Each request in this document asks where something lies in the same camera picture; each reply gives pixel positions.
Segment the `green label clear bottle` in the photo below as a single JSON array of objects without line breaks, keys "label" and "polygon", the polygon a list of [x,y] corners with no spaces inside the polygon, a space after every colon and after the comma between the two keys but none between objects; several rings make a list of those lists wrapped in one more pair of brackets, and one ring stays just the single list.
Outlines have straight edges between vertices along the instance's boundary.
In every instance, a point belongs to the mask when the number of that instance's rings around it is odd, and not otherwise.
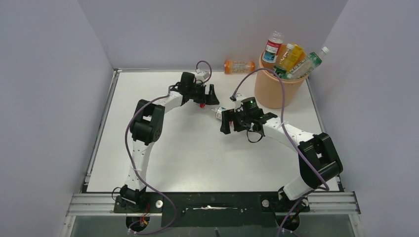
[{"label": "green label clear bottle", "polygon": [[289,72],[283,75],[283,79],[299,79],[310,74],[319,67],[324,57],[329,53],[329,49],[324,46],[319,52],[311,52],[299,63],[297,63]]}]

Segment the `yellow juice bottle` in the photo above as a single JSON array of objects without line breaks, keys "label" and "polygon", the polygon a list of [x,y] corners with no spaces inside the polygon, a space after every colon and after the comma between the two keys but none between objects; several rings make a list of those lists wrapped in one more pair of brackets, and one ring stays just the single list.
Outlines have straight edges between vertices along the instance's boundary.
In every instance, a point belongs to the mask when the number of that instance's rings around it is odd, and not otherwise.
[{"label": "yellow juice bottle", "polygon": [[293,68],[295,64],[299,61],[299,58],[301,57],[303,52],[303,47],[295,43],[291,43],[291,49],[288,50],[284,60],[281,63],[281,67],[286,71],[290,71],[291,68]]}]

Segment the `red white label bottle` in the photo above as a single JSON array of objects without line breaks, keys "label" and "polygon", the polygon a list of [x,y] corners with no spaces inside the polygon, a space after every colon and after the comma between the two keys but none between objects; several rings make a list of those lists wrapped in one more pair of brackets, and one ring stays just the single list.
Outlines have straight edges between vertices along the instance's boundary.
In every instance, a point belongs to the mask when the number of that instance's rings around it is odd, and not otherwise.
[{"label": "red white label bottle", "polygon": [[279,50],[284,42],[284,35],[278,31],[272,31],[268,37],[267,44],[262,55],[266,63],[274,64],[279,55]]}]

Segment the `dark green label bottle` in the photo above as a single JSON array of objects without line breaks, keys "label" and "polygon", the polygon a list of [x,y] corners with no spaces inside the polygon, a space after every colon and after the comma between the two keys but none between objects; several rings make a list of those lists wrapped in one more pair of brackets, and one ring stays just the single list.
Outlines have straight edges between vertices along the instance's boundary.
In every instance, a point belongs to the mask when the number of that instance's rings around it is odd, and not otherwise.
[{"label": "dark green label bottle", "polygon": [[281,58],[273,67],[273,70],[280,78],[282,78],[290,70],[294,58],[294,48],[295,46],[293,44],[288,43],[285,51],[282,53]]}]

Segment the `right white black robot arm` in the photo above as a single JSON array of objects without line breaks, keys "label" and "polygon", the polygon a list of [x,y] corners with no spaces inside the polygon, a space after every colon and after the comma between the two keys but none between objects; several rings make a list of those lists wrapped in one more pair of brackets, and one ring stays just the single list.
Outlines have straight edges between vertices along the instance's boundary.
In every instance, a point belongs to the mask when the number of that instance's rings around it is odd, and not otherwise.
[{"label": "right white black robot arm", "polygon": [[292,210],[299,198],[321,187],[327,189],[327,182],[342,173],[343,165],[328,134],[306,132],[274,113],[265,113],[254,97],[239,95],[233,101],[234,108],[219,112],[222,133],[229,134],[232,130],[257,133],[298,154],[299,174],[278,190],[281,209]]}]

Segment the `orange plastic bin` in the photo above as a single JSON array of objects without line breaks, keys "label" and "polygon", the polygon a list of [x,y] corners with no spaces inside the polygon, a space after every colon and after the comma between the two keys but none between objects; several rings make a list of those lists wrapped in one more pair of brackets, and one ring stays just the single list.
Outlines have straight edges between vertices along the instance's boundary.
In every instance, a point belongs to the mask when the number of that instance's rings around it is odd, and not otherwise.
[{"label": "orange plastic bin", "polygon": [[[300,87],[307,79],[308,76],[294,80],[282,80],[285,87],[285,107],[294,100]],[[265,70],[260,70],[256,73],[254,94],[261,105],[271,109],[282,108],[282,87],[272,73]]]}]

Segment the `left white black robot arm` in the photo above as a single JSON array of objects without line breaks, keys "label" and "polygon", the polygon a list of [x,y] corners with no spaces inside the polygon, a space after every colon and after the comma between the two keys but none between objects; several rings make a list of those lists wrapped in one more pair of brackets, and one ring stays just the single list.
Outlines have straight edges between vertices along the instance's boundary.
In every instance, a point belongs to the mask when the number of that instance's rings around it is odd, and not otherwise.
[{"label": "left white black robot arm", "polygon": [[151,101],[138,101],[125,131],[126,136],[131,135],[132,148],[126,145],[130,167],[125,184],[120,189],[117,207],[128,208],[132,212],[147,210],[146,173],[151,150],[163,131],[164,116],[190,100],[199,105],[219,105],[214,85],[206,85],[211,75],[211,72],[200,70],[183,72],[180,81],[168,87],[166,95]]}]

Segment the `orange drink bottle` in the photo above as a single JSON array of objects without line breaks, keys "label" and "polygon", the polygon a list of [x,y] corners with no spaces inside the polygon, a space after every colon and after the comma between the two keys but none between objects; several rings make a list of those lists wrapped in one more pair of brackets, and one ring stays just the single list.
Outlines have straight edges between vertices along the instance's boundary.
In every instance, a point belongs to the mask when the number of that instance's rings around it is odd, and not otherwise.
[{"label": "orange drink bottle", "polygon": [[230,61],[224,63],[224,72],[226,74],[248,74],[255,70],[255,62],[253,61]]}]

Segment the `red green label bottle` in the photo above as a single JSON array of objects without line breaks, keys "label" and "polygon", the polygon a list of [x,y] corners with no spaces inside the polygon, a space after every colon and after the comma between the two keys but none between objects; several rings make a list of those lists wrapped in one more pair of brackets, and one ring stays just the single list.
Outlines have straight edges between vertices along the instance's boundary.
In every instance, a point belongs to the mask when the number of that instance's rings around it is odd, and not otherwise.
[{"label": "red green label bottle", "polygon": [[200,113],[206,117],[211,117],[216,120],[222,120],[222,112],[226,111],[227,109],[220,105],[207,105],[207,104],[199,104]]}]

